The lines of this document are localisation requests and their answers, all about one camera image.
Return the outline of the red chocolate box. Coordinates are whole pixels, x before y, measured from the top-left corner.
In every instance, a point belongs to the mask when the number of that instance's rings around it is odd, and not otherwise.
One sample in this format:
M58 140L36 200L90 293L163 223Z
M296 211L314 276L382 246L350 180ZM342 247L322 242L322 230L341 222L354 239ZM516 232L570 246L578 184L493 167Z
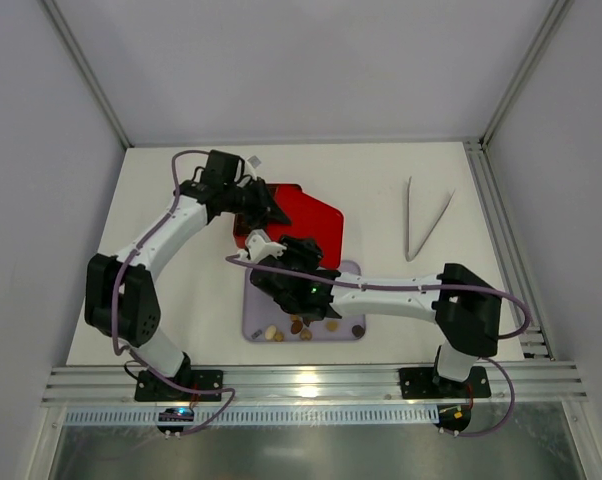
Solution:
M246 240L251 232L252 227L247 223L246 217L242 214L236 214L234 217L232 235L235 245L239 249L245 248Z

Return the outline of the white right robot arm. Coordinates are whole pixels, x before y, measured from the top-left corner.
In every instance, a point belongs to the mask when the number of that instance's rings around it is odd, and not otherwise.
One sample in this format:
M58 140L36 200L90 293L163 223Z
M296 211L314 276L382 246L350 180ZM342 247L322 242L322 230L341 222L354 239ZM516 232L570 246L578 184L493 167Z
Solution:
M460 264L408 280L368 279L321 267L323 252L310 238L272 241L255 232L246 250L251 284L287 314L311 322L385 315L437 326L445 340L435 355L435 381L462 383L478 360L498 352L501 300Z

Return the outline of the red box lid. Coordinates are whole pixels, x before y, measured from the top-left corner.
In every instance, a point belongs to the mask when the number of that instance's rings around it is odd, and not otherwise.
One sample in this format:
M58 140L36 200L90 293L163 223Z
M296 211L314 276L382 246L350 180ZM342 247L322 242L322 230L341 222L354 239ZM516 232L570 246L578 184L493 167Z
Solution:
M342 257L344 216L340 210L305 193L296 184L269 184L280 209L290 219L290 225L271 222L266 233L273 241L287 235L313 239L323 253L320 266L336 269Z

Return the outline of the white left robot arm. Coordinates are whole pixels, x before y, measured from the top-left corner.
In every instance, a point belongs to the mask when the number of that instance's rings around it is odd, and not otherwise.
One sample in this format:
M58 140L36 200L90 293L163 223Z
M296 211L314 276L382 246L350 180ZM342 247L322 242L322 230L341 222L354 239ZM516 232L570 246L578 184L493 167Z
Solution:
M155 223L114 255L96 254L87 266L84 318L109 337L113 352L144 365L172 391L194 393L191 363L160 329L155 282L178 251L223 213L239 214L252 228L235 260L253 266L282 245L268 239L270 221L288 224L266 182L257 174L257 157L219 150L205 152L206 163L191 179L173 181L171 202Z

